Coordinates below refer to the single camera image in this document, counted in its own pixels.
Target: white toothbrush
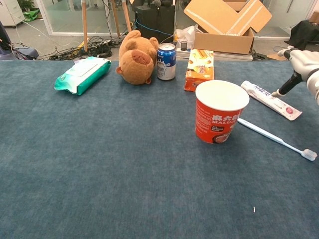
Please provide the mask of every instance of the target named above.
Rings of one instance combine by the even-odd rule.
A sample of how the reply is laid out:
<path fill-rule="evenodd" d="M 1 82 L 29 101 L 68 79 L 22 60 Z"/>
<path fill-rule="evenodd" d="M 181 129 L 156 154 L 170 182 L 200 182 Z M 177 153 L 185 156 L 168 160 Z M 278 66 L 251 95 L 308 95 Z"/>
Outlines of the white toothbrush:
<path fill-rule="evenodd" d="M 244 120 L 244 119 L 238 119 L 238 122 L 240 122 L 242 125 L 262 134 L 263 136 L 272 139 L 273 141 L 280 143 L 296 152 L 298 152 L 299 154 L 301 154 L 302 157 L 308 159 L 309 161 L 314 161 L 317 157 L 317 154 L 313 151 L 311 151 L 310 149 L 305 149 L 304 151 L 301 151 L 299 149 L 296 149 L 295 147 L 292 147 L 291 145 L 287 144 L 286 142 L 284 142 L 281 138 L 274 136 L 273 134 L 263 130 L 262 128 L 259 128 L 257 126 L 255 126 L 252 123 L 249 123 L 248 121 Z"/>

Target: wooden tripod leg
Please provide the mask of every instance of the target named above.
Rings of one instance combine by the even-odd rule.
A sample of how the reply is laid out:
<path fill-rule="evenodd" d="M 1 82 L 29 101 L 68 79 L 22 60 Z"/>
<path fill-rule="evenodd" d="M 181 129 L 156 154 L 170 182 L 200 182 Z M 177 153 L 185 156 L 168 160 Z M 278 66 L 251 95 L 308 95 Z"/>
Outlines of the wooden tripod leg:
<path fill-rule="evenodd" d="M 86 25 L 86 3 L 85 0 L 81 0 L 82 6 L 82 22 L 83 22 L 83 35 L 84 35 L 84 51 L 88 51 L 88 35 L 87 35 L 87 25 Z"/>
<path fill-rule="evenodd" d="M 125 16 L 126 26 L 128 27 L 128 32 L 130 32 L 132 31 L 132 29 L 131 29 L 131 23 L 129 18 L 128 6 L 126 6 L 126 0 L 122 0 L 122 8 L 123 8 L 124 16 Z"/>
<path fill-rule="evenodd" d="M 116 32 L 118 33 L 118 36 L 120 36 L 119 20 L 118 20 L 118 14 L 116 13 L 114 0 L 111 0 L 111 4 L 112 4 L 114 22 L 115 22 L 115 26 L 116 26 Z"/>

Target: blue can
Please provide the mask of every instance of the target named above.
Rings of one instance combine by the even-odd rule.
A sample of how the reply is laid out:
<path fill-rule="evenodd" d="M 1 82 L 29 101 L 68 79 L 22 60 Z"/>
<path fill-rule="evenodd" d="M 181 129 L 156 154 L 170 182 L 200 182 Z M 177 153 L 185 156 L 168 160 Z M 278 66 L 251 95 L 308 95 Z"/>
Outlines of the blue can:
<path fill-rule="evenodd" d="M 158 78 L 172 80 L 176 74 L 176 49 L 171 43 L 163 43 L 158 49 Z"/>

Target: red paper cup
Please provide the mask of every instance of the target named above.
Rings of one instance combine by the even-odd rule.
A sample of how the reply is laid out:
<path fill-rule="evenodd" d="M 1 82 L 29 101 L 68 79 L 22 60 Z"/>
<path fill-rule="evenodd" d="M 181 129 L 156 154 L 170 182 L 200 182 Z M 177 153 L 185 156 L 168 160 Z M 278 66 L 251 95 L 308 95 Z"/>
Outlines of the red paper cup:
<path fill-rule="evenodd" d="M 244 89 L 218 80 L 198 85 L 196 98 L 196 135 L 207 143 L 225 142 L 249 103 Z"/>

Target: white toothpaste tube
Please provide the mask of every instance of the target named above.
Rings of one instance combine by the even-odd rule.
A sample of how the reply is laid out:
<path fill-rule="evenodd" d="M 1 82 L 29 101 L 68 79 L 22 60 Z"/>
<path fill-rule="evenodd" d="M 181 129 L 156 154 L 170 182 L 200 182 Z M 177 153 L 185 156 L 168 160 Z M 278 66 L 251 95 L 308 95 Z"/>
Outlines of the white toothpaste tube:
<path fill-rule="evenodd" d="M 247 91 L 247 93 L 251 97 L 260 101 L 264 105 L 267 105 L 269 108 L 273 109 L 289 120 L 295 120 L 302 114 L 301 111 L 298 111 L 297 109 L 291 107 L 279 98 L 272 97 L 269 92 L 267 92 L 260 86 L 250 83 L 249 81 L 244 81 L 241 84 L 241 88 Z"/>

